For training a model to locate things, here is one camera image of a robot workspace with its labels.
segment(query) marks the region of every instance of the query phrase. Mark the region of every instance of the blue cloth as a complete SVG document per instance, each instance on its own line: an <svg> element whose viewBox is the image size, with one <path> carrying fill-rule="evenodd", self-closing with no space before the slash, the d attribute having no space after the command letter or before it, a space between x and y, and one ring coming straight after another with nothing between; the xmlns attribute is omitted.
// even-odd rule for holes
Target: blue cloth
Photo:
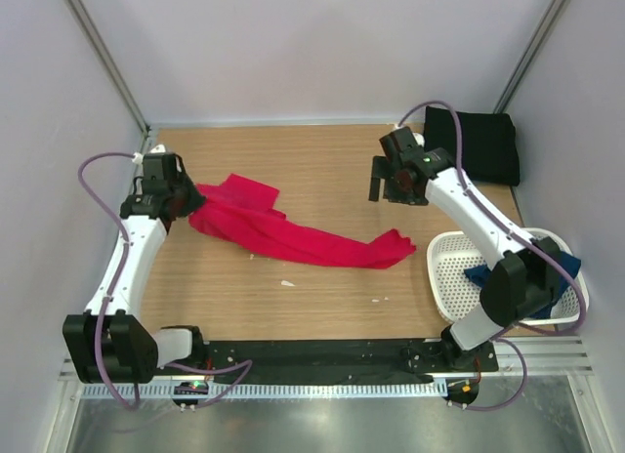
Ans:
<svg viewBox="0 0 625 453"><path fill-rule="evenodd" d="M574 256L570 256L568 253L560 251L560 266L562 266L564 270L568 272L574 279L579 273L582 262ZM487 265L476 266L475 268L465 269L465 275L469 278L470 281L472 281L481 289L486 284L486 281L490 276L490 269ZM556 298L556 301L552 304L548 304L543 309L540 309L531 317L535 319L551 318L551 308L558 302L561 296L564 295L566 289L568 289L568 282L566 282L564 278L560 276L560 287L558 289L558 297Z"/></svg>

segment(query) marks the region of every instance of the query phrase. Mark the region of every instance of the cable connector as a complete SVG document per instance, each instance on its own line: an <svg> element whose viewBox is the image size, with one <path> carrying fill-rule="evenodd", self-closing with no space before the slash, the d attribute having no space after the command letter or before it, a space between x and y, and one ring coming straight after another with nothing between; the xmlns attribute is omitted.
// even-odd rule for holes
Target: cable connector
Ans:
<svg viewBox="0 0 625 453"><path fill-rule="evenodd" d="M144 163L144 155L142 153L135 152L133 154L133 163L135 165L141 165L142 163Z"/></svg>

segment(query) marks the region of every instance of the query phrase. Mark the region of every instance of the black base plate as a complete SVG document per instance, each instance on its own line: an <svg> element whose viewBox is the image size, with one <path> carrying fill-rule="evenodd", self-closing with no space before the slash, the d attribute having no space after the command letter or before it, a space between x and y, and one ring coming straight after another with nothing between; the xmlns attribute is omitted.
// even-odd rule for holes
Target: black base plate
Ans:
<svg viewBox="0 0 625 453"><path fill-rule="evenodd" d="M404 385L429 383L429 373L475 371L473 361L450 368L439 342L423 339L212 341L208 353L217 368L252 359L243 382L252 385ZM492 344L484 345L478 357L482 372L499 370ZM219 376L216 382L231 383L237 376Z"/></svg>

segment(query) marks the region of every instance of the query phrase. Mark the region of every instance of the black cloth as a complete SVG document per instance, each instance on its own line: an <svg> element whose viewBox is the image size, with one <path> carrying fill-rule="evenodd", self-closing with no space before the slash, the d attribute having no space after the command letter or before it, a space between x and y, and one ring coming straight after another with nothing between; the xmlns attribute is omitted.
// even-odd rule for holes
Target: black cloth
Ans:
<svg viewBox="0 0 625 453"><path fill-rule="evenodd" d="M508 114L458 113L462 126L462 167L474 181L517 186L520 182L517 130ZM456 156L456 130L446 109L426 108L425 149L443 147Z"/></svg>

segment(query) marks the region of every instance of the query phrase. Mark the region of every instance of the metal floor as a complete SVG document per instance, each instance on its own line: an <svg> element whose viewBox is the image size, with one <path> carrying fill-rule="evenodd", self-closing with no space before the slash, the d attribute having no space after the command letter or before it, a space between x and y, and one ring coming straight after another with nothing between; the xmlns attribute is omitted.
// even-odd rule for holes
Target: metal floor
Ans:
<svg viewBox="0 0 625 453"><path fill-rule="evenodd" d="M517 377L483 379L476 405L508 398ZM67 451L72 453L576 453L591 448L566 376L530 377L508 408L463 412L440 398L232 401L195 413L169 401L140 411L111 400L81 400ZM112 429L141 426L131 433Z"/></svg>

